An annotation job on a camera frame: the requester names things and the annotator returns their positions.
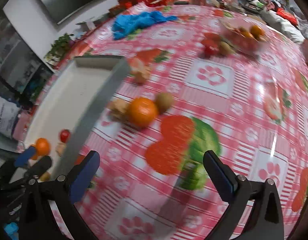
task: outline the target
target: white cloth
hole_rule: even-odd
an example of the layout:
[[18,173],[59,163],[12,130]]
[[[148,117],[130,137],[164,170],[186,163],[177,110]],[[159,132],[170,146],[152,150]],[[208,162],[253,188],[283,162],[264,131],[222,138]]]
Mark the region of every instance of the white cloth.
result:
[[294,16],[298,21],[298,29],[308,39],[308,21],[300,10],[294,10]]
[[272,28],[284,34],[294,43],[303,43],[304,36],[288,20],[278,16],[276,12],[264,8],[261,11],[262,19]]

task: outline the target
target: green plant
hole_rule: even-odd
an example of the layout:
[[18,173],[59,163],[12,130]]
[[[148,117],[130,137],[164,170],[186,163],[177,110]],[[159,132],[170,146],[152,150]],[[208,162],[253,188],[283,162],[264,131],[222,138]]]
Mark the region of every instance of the green plant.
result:
[[70,41],[73,34],[65,33],[63,36],[60,36],[54,43],[51,45],[51,50],[48,52],[48,56],[51,57],[62,57],[70,49]]

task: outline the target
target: blue gripper pad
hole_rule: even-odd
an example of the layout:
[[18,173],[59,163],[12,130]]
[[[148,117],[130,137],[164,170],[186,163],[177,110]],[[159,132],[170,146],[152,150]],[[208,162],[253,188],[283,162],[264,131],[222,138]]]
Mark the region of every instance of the blue gripper pad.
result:
[[78,173],[76,179],[70,185],[69,197],[72,204],[81,200],[86,188],[90,185],[93,176],[100,166],[100,155],[98,152],[90,151],[85,158],[89,158],[89,161],[85,164],[82,170]]
[[237,189],[233,171],[224,165],[213,151],[204,153],[203,165],[221,199],[231,203]]
[[19,157],[14,162],[15,167],[23,167],[27,161],[36,153],[36,149],[33,146],[27,148],[24,152],[22,152]]

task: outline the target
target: blue plastic bag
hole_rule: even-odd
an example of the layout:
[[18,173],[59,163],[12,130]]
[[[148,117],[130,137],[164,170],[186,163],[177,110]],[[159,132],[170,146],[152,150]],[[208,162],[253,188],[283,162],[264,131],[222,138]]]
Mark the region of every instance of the blue plastic bag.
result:
[[112,26],[114,39],[119,40],[137,29],[144,29],[157,23],[177,20],[176,16],[165,17],[159,11],[142,12],[138,15],[119,15]]

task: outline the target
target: shelf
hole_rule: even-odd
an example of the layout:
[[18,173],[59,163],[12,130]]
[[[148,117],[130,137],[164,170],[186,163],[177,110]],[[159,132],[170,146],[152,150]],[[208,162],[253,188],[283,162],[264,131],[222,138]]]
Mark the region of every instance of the shelf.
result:
[[32,79],[32,77],[34,76],[34,74],[38,71],[38,69],[40,68],[42,64],[40,64],[35,71],[32,72],[32,74],[29,76],[28,80],[26,81],[26,83],[23,85],[23,89],[21,91],[19,91],[21,94],[24,92],[25,88],[27,87],[28,83],[30,82],[30,80]]
[[18,46],[18,44],[21,42],[21,40],[18,40],[14,46],[12,47],[12,49],[9,51],[8,55],[6,55],[6,57],[4,58],[4,60],[1,63],[1,67],[3,66],[3,64],[5,63],[6,59],[11,55],[11,53],[15,50],[15,48]]
[[53,69],[53,68],[51,68],[51,66],[49,65],[49,63],[45,62],[44,60],[42,60],[42,61],[43,61],[43,63],[48,67],[48,69],[51,70],[51,71],[53,72],[53,74],[56,73],[56,70]]

